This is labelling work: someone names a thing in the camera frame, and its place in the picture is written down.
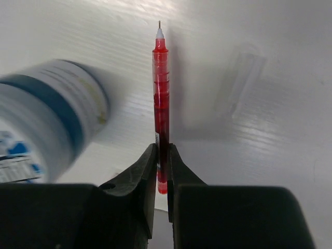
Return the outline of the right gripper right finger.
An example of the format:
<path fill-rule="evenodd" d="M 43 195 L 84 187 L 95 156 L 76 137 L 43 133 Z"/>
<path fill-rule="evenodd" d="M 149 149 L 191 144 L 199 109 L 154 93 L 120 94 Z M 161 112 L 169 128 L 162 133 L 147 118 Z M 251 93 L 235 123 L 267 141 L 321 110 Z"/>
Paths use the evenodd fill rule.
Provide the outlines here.
<path fill-rule="evenodd" d="M 168 212 L 175 248 L 314 248 L 286 188 L 208 185 L 168 150 Z"/>

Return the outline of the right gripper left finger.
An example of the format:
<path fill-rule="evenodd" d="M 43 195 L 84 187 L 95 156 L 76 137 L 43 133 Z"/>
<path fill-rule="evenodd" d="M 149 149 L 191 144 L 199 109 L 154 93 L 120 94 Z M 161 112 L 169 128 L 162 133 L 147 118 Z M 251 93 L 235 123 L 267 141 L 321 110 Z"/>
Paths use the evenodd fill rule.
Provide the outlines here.
<path fill-rule="evenodd" d="M 1 184 L 1 248 L 147 248 L 157 146 L 100 186 Z"/>

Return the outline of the red gel pen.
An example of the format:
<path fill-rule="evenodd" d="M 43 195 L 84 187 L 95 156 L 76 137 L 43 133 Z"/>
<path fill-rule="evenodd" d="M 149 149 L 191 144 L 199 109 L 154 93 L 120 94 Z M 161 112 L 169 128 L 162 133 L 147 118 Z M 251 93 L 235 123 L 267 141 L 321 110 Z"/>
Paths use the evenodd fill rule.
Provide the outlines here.
<path fill-rule="evenodd" d="M 155 140 L 158 147 L 157 186 L 162 195 L 168 192 L 167 187 L 167 151 L 170 130 L 170 70 L 168 67 L 169 50 L 161 22 L 155 38 L 155 48 L 152 51 Z"/>

